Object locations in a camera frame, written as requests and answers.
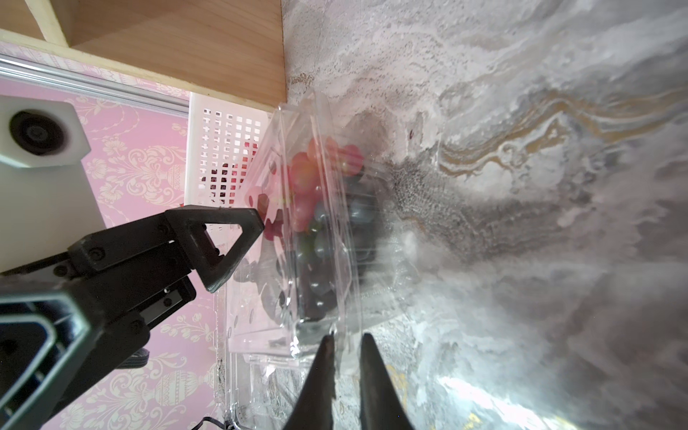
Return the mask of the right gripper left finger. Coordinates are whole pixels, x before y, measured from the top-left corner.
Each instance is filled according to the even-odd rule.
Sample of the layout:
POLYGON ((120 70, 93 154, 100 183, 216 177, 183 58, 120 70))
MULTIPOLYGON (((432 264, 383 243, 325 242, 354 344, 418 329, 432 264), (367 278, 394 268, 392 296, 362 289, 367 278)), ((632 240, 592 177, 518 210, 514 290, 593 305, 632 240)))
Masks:
POLYGON ((322 338, 301 394, 283 430, 332 430, 335 398, 335 340, 322 338))

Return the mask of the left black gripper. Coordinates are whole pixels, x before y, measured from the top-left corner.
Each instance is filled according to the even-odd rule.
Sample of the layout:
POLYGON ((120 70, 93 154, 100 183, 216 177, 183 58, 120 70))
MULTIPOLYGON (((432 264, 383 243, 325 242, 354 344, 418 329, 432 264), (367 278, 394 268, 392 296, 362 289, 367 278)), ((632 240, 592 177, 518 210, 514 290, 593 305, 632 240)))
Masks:
POLYGON ((39 429, 111 372, 145 367, 152 328, 196 297, 189 272, 164 258, 2 274, 1 427, 39 429))

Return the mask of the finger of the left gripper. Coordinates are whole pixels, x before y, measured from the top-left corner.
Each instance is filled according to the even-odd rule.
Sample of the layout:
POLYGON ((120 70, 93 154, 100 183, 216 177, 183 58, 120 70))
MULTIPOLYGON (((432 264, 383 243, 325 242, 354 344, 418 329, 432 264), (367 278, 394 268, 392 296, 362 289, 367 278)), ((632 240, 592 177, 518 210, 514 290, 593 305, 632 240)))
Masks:
POLYGON ((255 209, 190 205, 89 234, 67 253, 78 273, 103 275, 118 286, 158 292, 195 271, 213 293, 229 280, 263 230, 255 209), (240 227, 240 236, 225 253, 208 232, 214 225, 240 227))

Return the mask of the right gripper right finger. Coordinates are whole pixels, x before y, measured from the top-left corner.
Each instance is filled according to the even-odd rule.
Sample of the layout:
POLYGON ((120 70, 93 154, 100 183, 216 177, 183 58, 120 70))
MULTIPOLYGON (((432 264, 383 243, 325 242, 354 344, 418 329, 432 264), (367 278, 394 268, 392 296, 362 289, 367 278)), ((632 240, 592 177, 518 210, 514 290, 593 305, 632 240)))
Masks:
POLYGON ((404 408, 392 384, 374 337, 365 333, 361 339, 360 423, 363 430, 412 430, 404 408))

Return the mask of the black grape bunch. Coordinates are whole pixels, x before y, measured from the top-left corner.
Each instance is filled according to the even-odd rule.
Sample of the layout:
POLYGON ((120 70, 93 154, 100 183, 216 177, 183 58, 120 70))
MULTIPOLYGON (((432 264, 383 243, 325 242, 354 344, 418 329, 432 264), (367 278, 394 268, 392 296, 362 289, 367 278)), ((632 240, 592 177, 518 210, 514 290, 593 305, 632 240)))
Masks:
MULTIPOLYGON (((351 244, 342 247, 351 256, 350 266, 363 277, 376 258, 381 222, 374 188, 370 184, 345 186, 351 244)), ((324 202, 316 209, 316 220, 307 231, 296 233, 295 248, 286 252, 286 260, 295 266, 299 291, 299 312, 307 322, 321 321, 335 310, 338 288, 334 228, 324 202)))

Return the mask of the clear plastic container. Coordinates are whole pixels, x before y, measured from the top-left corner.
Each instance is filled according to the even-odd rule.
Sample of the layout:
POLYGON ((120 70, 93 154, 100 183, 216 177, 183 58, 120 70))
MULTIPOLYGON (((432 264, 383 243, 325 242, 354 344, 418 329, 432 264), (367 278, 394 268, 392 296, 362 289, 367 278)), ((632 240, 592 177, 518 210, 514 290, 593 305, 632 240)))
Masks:
POLYGON ((392 237, 388 168, 306 93, 272 115, 234 200, 263 233, 215 301, 216 398, 233 429, 279 429, 325 336, 333 417, 358 424, 364 333, 394 319, 413 282, 392 237))

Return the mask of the light red grape bunch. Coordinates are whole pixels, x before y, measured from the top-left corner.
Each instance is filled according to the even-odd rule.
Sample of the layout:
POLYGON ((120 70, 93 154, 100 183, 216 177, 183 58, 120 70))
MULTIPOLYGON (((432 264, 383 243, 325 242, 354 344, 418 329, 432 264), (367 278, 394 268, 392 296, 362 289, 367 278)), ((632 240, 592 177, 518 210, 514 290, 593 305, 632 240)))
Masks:
POLYGON ((263 236, 272 242, 284 238, 284 213, 278 209, 268 217, 270 204, 284 202, 290 209, 290 230, 307 231, 316 220, 316 209, 324 202, 324 169, 319 165, 319 153, 324 148, 330 165, 340 170, 345 179, 354 179, 363 173, 364 156, 355 145, 340 146, 333 138, 325 139, 320 146, 312 139, 304 152, 294 155, 287 165, 287 179, 282 180, 275 166, 268 168, 268 176, 261 184, 247 192, 247 202, 257 209, 264 223, 263 236))

